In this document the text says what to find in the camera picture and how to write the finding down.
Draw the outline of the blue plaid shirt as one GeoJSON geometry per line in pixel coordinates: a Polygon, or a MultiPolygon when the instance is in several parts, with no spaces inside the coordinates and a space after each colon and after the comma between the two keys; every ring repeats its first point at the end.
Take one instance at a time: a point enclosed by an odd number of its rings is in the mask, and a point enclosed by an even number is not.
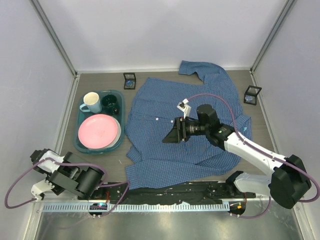
{"type": "Polygon", "coordinates": [[[192,118],[197,117],[198,106],[209,104],[222,123],[235,126],[246,138],[252,138],[252,120],[244,114],[238,91],[222,67],[209,62],[183,61],[179,73],[197,74],[202,84],[149,77],[132,100],[125,127],[132,143],[127,153],[132,165],[125,169],[132,190],[159,189],[224,175],[240,162],[239,156],[211,145],[205,136],[192,136],[180,143],[162,143],[175,119],[183,115],[177,105],[184,99],[190,99],[192,118]]]}

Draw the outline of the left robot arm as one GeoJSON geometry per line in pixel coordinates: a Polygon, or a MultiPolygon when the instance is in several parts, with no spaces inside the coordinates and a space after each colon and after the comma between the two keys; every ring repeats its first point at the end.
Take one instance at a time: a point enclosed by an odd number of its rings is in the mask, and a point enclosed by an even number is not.
{"type": "Polygon", "coordinates": [[[57,196],[68,191],[80,200],[89,200],[91,196],[100,200],[106,195],[107,188],[102,184],[107,176],[106,170],[74,153],[67,152],[60,156],[45,148],[35,150],[30,159],[35,171],[46,175],[44,180],[31,188],[31,194],[37,200],[42,200],[48,191],[57,196]]]}

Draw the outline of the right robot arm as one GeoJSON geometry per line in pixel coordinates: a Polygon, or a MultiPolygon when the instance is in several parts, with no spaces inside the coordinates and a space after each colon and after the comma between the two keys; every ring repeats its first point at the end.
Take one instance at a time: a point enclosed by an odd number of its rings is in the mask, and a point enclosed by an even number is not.
{"type": "Polygon", "coordinates": [[[285,157],[245,138],[232,126],[220,123],[209,104],[197,107],[196,119],[188,116],[191,108],[187,104],[181,103],[178,108],[183,116],[175,119],[163,143],[180,143],[191,136],[205,136],[211,145],[245,159],[262,171],[262,175],[243,171],[233,173],[225,186],[230,197],[255,193],[271,197],[280,206],[291,209],[311,188],[311,180],[304,174],[306,169],[299,157],[285,157]]]}

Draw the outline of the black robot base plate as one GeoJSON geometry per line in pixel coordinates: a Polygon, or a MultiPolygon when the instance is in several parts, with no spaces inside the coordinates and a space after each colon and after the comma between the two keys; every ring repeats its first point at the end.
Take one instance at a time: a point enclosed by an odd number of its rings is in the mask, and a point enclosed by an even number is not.
{"type": "Polygon", "coordinates": [[[253,199],[255,193],[241,193],[225,182],[189,181],[164,188],[126,189],[128,183],[111,182],[93,192],[91,200],[128,205],[190,205],[220,204],[226,199],[253,199]]]}

